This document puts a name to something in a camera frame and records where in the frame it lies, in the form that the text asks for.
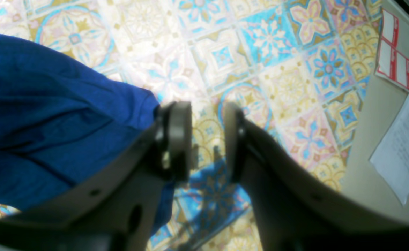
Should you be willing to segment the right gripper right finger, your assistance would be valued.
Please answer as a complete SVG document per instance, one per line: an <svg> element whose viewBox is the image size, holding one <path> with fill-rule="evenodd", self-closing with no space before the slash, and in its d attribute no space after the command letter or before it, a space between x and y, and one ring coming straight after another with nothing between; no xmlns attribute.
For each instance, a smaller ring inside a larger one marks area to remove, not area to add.
<svg viewBox="0 0 409 251"><path fill-rule="evenodd" d="M250 198L264 251L409 251L409 224L318 181L236 104L223 118L228 174Z"/></svg>

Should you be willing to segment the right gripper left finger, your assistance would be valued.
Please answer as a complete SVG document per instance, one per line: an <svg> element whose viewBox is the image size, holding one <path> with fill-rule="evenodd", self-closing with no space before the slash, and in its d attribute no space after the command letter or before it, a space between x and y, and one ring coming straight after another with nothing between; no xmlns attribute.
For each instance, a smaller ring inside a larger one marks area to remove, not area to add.
<svg viewBox="0 0 409 251"><path fill-rule="evenodd" d="M0 219L0 251L144 251L164 186L187 182L192 106L172 102L104 170L55 199Z"/></svg>

